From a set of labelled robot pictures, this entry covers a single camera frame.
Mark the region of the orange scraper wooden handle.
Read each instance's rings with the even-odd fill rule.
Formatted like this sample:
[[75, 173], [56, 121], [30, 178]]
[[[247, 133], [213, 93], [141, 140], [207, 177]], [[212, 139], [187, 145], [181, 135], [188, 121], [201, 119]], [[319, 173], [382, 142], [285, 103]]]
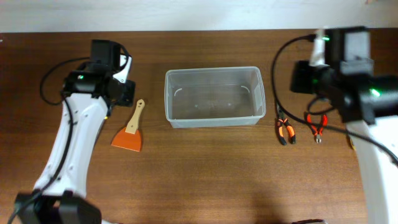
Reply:
[[111, 142], [112, 146], [136, 152], [141, 151], [142, 136], [139, 130], [139, 120], [145, 105], [143, 99], [137, 101], [133, 116], [127, 125], [115, 135]]

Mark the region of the red black cutting pliers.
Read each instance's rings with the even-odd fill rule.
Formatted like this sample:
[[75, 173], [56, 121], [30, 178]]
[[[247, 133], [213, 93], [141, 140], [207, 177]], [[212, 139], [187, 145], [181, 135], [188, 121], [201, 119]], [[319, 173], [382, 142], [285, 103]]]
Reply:
[[317, 144], [322, 142], [322, 135], [324, 127], [328, 124], [328, 116], [326, 114], [321, 115], [321, 120], [318, 125], [314, 125], [312, 122], [312, 117], [309, 113], [304, 116], [306, 122], [309, 123], [308, 127], [311, 129], [314, 140]]

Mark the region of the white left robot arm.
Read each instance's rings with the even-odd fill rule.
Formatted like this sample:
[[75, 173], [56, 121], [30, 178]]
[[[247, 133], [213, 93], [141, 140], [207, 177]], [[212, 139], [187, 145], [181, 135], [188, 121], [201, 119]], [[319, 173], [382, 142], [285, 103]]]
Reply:
[[114, 107], [134, 104], [132, 56], [120, 43], [93, 39], [80, 60], [60, 90], [62, 118], [47, 164], [33, 191], [17, 194], [9, 223], [105, 223], [85, 198], [87, 173], [105, 120]]

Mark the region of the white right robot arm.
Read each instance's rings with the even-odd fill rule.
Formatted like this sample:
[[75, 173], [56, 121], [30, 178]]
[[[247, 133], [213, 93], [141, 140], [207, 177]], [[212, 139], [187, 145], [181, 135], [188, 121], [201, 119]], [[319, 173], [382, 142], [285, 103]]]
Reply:
[[375, 76], [366, 27], [318, 29], [290, 85], [337, 109], [358, 158], [369, 223], [397, 223], [397, 77]]

